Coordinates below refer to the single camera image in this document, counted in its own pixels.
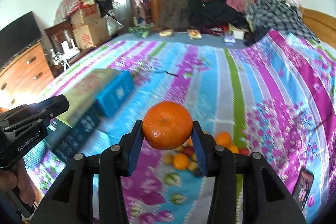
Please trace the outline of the left hand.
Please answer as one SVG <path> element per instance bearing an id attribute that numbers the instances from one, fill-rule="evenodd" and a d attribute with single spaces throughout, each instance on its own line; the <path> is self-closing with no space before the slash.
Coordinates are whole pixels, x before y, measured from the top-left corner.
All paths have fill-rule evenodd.
<path id="1" fill-rule="evenodd" d="M 31 179 L 26 171 L 24 159 L 17 162 L 17 171 L 1 169 L 1 191 L 8 192 L 16 186 L 19 189 L 19 197 L 21 201 L 29 206 L 33 206 L 35 202 L 35 193 L 31 185 Z"/>

